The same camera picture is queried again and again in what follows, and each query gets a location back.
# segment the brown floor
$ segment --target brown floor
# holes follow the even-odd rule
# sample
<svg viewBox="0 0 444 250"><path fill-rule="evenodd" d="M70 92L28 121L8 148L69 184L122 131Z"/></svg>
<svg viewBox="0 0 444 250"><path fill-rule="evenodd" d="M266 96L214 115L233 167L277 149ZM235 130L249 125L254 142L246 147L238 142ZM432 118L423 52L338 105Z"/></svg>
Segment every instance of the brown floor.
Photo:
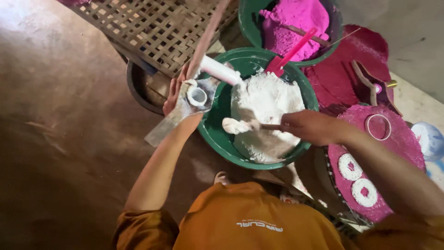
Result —
<svg viewBox="0 0 444 250"><path fill-rule="evenodd" d="M105 36L55 0L0 1L0 248L108 249L162 119ZM226 162L195 132L165 208L176 221Z"/></svg>

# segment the wooden handle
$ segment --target wooden handle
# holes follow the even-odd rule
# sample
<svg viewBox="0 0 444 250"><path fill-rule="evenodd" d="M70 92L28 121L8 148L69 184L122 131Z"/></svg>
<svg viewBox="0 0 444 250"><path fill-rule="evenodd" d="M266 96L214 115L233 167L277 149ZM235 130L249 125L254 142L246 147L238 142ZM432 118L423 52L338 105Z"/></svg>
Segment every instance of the wooden handle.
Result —
<svg viewBox="0 0 444 250"><path fill-rule="evenodd" d="M213 38L214 33L222 19L222 15L225 12L226 7L230 3L231 0L221 0L216 9L211 16L210 22L205 29L202 37L199 40L199 44L197 45L196 50L194 51L194 55L191 58L190 66L188 68L188 72L186 73L186 79L191 79L196 74L199 69L200 63L202 61L205 52L208 50L210 46L211 39Z"/></svg>
<svg viewBox="0 0 444 250"><path fill-rule="evenodd" d="M300 29L300 28L294 27L294 26L292 26L292 25L284 25L284 27L287 28L287 29L289 29L289 30L291 30L291 31L293 31L293 32L295 32L295 33L298 34L298 35L301 35L301 36L305 36L305 34L307 33L307 32L305 32L303 29ZM317 42L317 43L319 43L320 45L325 46L325 47L330 46L330 43L329 43L328 41L326 41L326 40L324 40L324 39L322 39L322 38L319 38L319 37L317 37L317 36L313 36L313 37L311 38L311 40L313 40L313 41L315 41L315 42Z"/></svg>
<svg viewBox="0 0 444 250"><path fill-rule="evenodd" d="M261 129L281 130L281 126L280 125L275 125L275 124L261 124Z"/></svg>

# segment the metal ring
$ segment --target metal ring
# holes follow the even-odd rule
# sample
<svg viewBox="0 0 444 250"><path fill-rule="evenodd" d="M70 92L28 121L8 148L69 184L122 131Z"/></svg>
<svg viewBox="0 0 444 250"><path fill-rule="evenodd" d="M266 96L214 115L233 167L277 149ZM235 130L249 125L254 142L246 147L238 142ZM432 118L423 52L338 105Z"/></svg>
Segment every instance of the metal ring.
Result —
<svg viewBox="0 0 444 250"><path fill-rule="evenodd" d="M388 131L385 132L385 136L384 136L384 138L382 138L382 139L378 139L378 138L376 138L376 137L372 134L372 132L370 132L369 122L370 122L370 120L371 120L373 117L376 117L376 116L382 117L382 119L384 120L384 123L385 123L385 127L386 127L386 129L387 129L387 127L388 127ZM373 138L377 139L378 141L384 141L384 140L387 140L387 138L392 134L392 125L390 124L390 121L389 121L385 116L380 115L380 114L376 114L376 115L371 115L371 116L369 116L369 117L365 120L365 130L366 130L366 131L367 131L367 132L368 132Z"/></svg>

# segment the white pvc pipe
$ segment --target white pvc pipe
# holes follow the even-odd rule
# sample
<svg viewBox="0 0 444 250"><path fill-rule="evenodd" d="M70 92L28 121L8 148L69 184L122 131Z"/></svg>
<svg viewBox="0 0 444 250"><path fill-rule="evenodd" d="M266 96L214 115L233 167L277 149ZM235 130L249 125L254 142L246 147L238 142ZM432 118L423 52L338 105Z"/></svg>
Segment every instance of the white pvc pipe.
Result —
<svg viewBox="0 0 444 250"><path fill-rule="evenodd" d="M238 71L234 71L207 56L203 56L202 62L200 63L200 69L212 77L233 86L239 82L242 82L242 78L240 77L240 73Z"/></svg>

